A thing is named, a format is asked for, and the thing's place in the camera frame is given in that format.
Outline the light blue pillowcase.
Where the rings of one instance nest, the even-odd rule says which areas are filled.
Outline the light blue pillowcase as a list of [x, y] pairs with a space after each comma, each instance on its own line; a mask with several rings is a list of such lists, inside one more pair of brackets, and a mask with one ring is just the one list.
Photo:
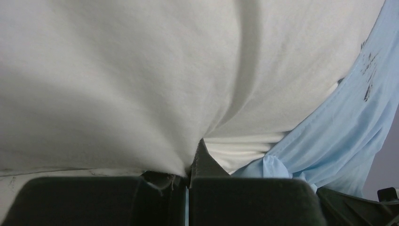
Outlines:
[[399, 103], [399, 3], [384, 2], [349, 73], [328, 99], [235, 178], [293, 178], [362, 197]]

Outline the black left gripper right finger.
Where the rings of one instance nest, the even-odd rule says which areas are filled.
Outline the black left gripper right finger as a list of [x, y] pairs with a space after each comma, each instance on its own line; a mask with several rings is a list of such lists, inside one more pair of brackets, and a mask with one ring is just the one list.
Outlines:
[[191, 226], [325, 226], [319, 200], [297, 179], [237, 178], [209, 154], [201, 140], [188, 186]]

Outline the white pillow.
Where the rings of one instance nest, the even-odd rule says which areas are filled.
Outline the white pillow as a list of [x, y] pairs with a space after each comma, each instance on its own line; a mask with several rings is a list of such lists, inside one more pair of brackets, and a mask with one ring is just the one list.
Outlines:
[[0, 174], [229, 171], [337, 88], [381, 0], [3, 0]]

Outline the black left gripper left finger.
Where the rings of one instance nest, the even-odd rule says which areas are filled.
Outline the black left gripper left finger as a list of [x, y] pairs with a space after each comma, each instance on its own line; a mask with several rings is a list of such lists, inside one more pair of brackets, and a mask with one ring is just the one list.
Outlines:
[[183, 178], [140, 176], [41, 177], [27, 182], [4, 226], [185, 226]]

